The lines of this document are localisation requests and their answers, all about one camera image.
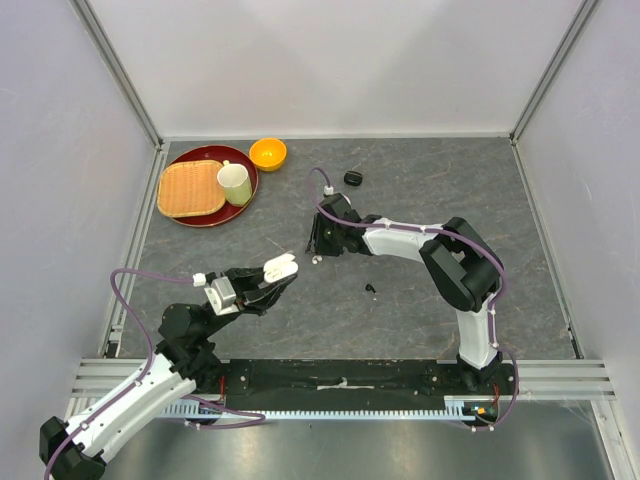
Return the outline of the white earbud charging case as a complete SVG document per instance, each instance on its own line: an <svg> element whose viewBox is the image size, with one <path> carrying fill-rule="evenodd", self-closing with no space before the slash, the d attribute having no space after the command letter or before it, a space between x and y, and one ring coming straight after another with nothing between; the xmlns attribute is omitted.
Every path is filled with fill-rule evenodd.
<svg viewBox="0 0 640 480"><path fill-rule="evenodd" d="M264 272L273 269L279 269L282 272L281 278L277 281L266 280L264 274L264 282L267 284L274 284L286 278L293 277L298 273L299 270L299 266L296 262L296 257L292 253L284 253L278 257L268 260L264 264L263 268Z"/></svg>

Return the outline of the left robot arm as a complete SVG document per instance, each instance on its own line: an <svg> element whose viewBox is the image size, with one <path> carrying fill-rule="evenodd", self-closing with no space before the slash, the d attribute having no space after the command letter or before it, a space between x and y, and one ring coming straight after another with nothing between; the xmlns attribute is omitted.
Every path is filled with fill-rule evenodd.
<svg viewBox="0 0 640 480"><path fill-rule="evenodd" d="M147 359L101 400L79 414L56 416L40 428L39 457L47 479L98 479L139 430L174 401L208 393L222 375L211 336L243 314L262 316L298 275L294 255L254 268L195 273L175 283L205 292L203 305L174 303L164 314L158 344Z"/></svg>

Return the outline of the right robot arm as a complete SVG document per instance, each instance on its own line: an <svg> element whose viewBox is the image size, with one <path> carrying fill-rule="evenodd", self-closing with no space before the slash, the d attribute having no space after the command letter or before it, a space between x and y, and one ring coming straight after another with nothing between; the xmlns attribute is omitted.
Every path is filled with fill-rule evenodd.
<svg viewBox="0 0 640 480"><path fill-rule="evenodd" d="M379 215L361 217L345 195L334 193L317 204L307 250L327 257L348 251L424 264L441 297L455 310L460 386L477 394L493 383L502 361L495 303L504 287L504 267L466 220L453 217L442 225L415 225Z"/></svg>

